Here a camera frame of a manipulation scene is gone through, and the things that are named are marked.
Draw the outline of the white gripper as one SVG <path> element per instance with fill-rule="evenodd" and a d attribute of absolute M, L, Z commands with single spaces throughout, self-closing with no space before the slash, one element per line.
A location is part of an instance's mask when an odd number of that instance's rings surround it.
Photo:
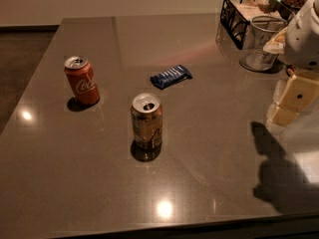
<path fill-rule="evenodd" d="M 287 28 L 284 57 L 301 69 L 319 70 L 319 23 L 317 17 L 293 19 Z M 269 120 L 277 125 L 291 124 L 319 97 L 319 74 L 303 71 L 279 81 Z"/>

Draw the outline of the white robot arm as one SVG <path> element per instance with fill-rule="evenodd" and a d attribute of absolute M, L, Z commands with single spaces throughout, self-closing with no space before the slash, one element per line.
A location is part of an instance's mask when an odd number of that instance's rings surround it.
<path fill-rule="evenodd" d="M 263 50 L 282 54 L 291 66 L 289 78 L 276 89 L 275 107 L 270 115 L 273 123 L 288 125 L 319 94 L 319 0 L 307 0 Z"/>

